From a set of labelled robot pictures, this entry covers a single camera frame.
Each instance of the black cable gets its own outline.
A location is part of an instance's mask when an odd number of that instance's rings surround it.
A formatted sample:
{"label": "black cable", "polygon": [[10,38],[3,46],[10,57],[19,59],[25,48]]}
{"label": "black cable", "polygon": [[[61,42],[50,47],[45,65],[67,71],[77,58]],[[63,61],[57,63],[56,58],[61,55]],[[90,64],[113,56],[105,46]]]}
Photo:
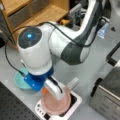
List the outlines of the black cable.
{"label": "black cable", "polygon": [[[68,35],[66,35],[62,30],[60,30],[55,24],[53,24],[53,23],[51,23],[51,22],[42,22],[42,23],[40,23],[40,24],[38,24],[38,25],[34,25],[34,26],[40,26],[40,25],[43,25],[43,24],[50,24],[50,25],[52,25],[54,28],[56,28],[59,32],[61,32],[65,37],[67,37],[69,40],[71,40],[73,43],[75,43],[77,46],[79,46],[79,47],[89,47],[89,46],[91,46],[91,44],[94,42],[94,40],[95,40],[95,36],[94,36],[94,38],[93,38],[93,40],[92,40],[92,42],[90,43],[90,44],[88,44],[88,45],[83,45],[83,44],[78,44],[76,41],[74,41],[72,38],[70,38]],[[31,26],[23,26],[23,27],[20,27],[20,28],[18,28],[18,29],[16,29],[15,31],[13,31],[12,33],[11,33],[11,35],[8,37],[8,39],[7,39],[7,41],[6,41],[6,44],[5,44],[5,56],[6,56],[6,60],[7,60],[7,62],[9,63],[9,65],[13,68],[13,69],[15,69],[16,71],[18,71],[22,76],[25,76],[25,74],[23,73],[23,72],[21,72],[20,70],[18,70],[17,68],[15,68],[12,64],[11,64],[11,62],[9,61],[9,59],[8,59],[8,56],[7,56],[7,44],[8,44],[8,40],[10,39],[10,37],[16,32],[16,31],[18,31],[18,30],[20,30],[20,29],[22,29],[22,28],[26,28],[26,27],[31,27]]]}
{"label": "black cable", "polygon": [[7,38],[6,42],[5,42],[5,57],[6,57],[6,60],[7,60],[8,64],[9,64],[14,70],[18,71],[23,77],[25,77],[26,75],[25,75],[22,71],[20,71],[20,70],[18,70],[17,68],[15,68],[15,67],[11,64],[11,62],[9,61],[9,58],[8,58],[8,56],[7,56],[7,45],[8,45],[8,41],[9,41],[10,37],[11,37],[16,31],[18,31],[18,30],[20,30],[20,29],[22,29],[22,28],[25,28],[25,27],[30,27],[30,26],[24,26],[24,27],[20,27],[20,28],[16,29],[16,30],[15,30],[14,32],[12,32],[9,36],[7,36],[8,38]]}
{"label": "black cable", "polygon": [[43,24],[50,24],[52,25],[54,28],[56,28],[59,32],[61,32],[65,37],[67,37],[70,41],[72,41],[73,43],[75,43],[77,46],[79,47],[89,47],[92,45],[92,43],[94,42],[94,39],[92,40],[92,42],[88,45],[84,45],[84,44],[78,44],[76,41],[74,41],[72,38],[70,38],[68,35],[66,35],[62,30],[60,30],[55,24],[51,23],[51,22],[43,22],[40,23],[39,25],[43,25]]}

